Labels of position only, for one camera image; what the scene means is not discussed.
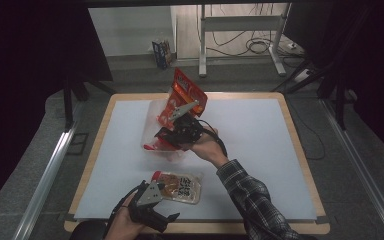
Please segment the blue paper bag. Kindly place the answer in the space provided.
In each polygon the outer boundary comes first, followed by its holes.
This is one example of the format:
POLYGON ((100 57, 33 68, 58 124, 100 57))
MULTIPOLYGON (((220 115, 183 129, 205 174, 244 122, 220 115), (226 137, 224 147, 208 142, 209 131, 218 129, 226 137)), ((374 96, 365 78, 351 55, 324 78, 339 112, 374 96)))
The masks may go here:
POLYGON ((152 50, 159 69, 169 68, 175 60, 175 53, 171 50, 169 39, 164 35, 152 40, 152 50))

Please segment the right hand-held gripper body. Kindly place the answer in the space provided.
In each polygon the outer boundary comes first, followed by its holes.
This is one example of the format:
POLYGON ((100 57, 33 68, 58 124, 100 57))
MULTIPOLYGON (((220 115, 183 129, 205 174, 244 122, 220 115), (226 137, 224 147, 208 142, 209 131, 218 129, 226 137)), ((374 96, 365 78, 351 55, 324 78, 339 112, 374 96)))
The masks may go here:
POLYGON ((190 111, 199 104, 197 100, 176 107, 169 117, 174 129, 170 130, 166 140, 176 148, 182 144, 192 144, 200 139, 203 127, 198 120, 190 114, 190 111))

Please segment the person's right hand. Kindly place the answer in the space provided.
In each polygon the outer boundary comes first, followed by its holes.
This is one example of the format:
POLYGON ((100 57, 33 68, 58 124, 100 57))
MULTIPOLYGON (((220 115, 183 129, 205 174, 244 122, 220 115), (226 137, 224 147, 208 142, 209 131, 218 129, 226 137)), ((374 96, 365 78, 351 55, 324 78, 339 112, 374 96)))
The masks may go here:
POLYGON ((207 133, 203 133, 195 143, 187 145, 186 149, 194 152, 199 158, 210 162, 216 168, 222 167, 229 161, 221 146, 207 133))

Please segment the black stand leg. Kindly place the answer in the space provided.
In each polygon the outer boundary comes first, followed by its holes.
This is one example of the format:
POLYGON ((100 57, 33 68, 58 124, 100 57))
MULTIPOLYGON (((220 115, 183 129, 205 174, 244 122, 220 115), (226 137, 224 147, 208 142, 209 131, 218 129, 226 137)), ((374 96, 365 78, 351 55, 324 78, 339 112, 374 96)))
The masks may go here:
POLYGON ((64 80, 63 96, 64 96, 64 113, 65 113, 65 131, 69 132, 74 123, 72 95, 75 95, 79 101, 86 101, 89 93, 82 81, 64 80))

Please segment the person's left hand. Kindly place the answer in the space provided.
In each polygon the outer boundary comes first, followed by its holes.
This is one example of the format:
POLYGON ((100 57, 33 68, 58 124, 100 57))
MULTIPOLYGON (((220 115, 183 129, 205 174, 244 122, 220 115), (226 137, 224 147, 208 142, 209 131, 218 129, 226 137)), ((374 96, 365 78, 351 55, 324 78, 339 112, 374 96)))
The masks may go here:
POLYGON ((130 194, 122 203, 104 240, 135 240, 145 228, 145 225, 135 223, 130 218, 128 205, 134 196, 134 193, 130 194))

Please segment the aluminium floor rail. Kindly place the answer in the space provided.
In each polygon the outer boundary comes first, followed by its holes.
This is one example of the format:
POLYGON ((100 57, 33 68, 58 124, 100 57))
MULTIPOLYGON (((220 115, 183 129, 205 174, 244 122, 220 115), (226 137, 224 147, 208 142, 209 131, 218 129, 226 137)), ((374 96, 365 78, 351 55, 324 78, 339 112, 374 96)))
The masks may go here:
POLYGON ((357 151, 354 143, 352 142, 348 132, 343 130, 341 126, 337 123, 336 118, 334 116, 334 109, 328 103, 327 100, 320 100, 320 105, 323 108, 325 115, 327 116, 337 138, 340 143, 343 145, 345 152, 350 160, 353 168, 358 175, 363 187, 365 188, 370 201, 374 205, 383 225, 384 225, 384 195, 378 187, 377 183, 373 179, 369 170, 367 169, 365 163, 359 152, 357 151))
POLYGON ((42 177, 11 240, 29 240, 74 133, 75 127, 72 126, 69 130, 64 131, 61 134, 57 145, 48 161, 48 164, 42 174, 42 177))

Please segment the white metal stand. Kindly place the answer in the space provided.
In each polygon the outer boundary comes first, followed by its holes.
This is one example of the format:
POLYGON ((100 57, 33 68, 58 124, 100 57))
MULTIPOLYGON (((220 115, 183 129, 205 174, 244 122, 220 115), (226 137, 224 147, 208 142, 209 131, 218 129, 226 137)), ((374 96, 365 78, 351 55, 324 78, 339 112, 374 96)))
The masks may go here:
POLYGON ((206 17, 205 6, 201 6, 201 18, 198 24, 200 34, 199 76, 207 75, 206 33, 229 31, 275 31, 276 34, 268 47, 278 75, 284 77, 286 70, 279 58, 278 47, 285 27, 291 3, 287 3, 280 15, 269 16, 227 16, 206 17))

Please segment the black curtain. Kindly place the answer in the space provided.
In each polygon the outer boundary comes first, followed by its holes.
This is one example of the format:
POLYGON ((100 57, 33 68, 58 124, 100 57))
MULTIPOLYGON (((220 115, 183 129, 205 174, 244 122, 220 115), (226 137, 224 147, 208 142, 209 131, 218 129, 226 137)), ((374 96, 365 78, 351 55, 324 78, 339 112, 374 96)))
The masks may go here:
POLYGON ((0 0, 0 190, 66 81, 109 81, 85 0, 0 0))
POLYGON ((367 18, 341 61, 341 75, 357 96, 355 111, 384 143, 384 0, 299 0, 284 35, 322 68, 333 60, 363 4, 367 18))

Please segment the large orange snack bag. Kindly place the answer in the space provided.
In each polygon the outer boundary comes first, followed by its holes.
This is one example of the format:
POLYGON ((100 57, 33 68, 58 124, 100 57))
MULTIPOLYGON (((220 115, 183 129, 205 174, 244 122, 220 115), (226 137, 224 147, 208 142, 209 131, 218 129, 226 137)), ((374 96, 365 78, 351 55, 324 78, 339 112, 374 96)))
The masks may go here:
POLYGON ((169 117, 176 107, 198 101, 198 105, 190 110, 194 117, 200 117, 206 107, 208 97, 192 80, 190 80, 179 68, 174 71, 174 80, 171 85, 169 98, 165 108, 157 118, 162 127, 172 128, 173 122, 169 117))

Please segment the dark round object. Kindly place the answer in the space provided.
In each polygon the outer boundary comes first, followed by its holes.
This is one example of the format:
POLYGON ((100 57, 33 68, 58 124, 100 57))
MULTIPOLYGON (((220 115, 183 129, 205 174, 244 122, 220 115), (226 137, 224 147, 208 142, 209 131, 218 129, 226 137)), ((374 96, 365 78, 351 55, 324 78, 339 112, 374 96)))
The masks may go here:
POLYGON ((84 221, 75 227, 69 240, 103 240, 105 230, 106 223, 104 221, 84 221))

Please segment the black square floor frame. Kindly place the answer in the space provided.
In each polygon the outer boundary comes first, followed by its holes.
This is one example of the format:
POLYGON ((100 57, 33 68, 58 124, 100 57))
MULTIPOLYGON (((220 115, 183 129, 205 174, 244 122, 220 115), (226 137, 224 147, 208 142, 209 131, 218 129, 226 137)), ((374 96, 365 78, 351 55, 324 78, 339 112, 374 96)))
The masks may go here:
POLYGON ((80 156, 83 154, 88 140, 88 133, 76 133, 73 135, 69 144, 67 154, 73 156, 80 156))

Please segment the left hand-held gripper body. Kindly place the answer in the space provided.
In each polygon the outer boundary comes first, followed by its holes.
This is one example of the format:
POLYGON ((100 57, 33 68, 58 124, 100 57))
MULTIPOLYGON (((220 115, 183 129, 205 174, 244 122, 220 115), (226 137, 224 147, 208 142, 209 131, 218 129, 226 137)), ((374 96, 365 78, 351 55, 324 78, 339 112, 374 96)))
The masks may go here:
POLYGON ((143 180, 128 205, 131 220, 158 232, 164 232, 168 220, 154 210, 154 207, 162 200, 159 184, 155 181, 147 183, 143 180))

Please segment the clear plastic container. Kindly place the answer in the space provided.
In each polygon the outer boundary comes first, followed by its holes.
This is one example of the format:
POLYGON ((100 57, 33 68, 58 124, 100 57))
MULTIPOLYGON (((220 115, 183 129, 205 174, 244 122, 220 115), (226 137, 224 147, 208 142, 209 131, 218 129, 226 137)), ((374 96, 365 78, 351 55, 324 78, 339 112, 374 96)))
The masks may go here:
POLYGON ((149 103, 140 146, 142 147, 143 152, 151 159, 158 159, 159 161, 175 163, 180 162, 185 158, 185 153, 182 150, 149 151, 143 148, 143 145, 146 143, 158 141, 158 138, 155 137, 155 134, 162 128, 158 118, 165 109, 166 103, 166 99, 152 100, 149 103))

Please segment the food pouch with red end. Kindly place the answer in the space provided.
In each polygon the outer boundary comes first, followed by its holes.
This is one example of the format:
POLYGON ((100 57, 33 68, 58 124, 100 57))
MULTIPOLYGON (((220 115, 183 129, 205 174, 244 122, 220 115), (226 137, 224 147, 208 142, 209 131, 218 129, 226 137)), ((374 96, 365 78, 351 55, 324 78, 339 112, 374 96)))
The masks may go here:
POLYGON ((197 204, 201 197, 201 176, 188 173, 155 171, 152 181, 162 185, 161 195, 166 200, 197 204))

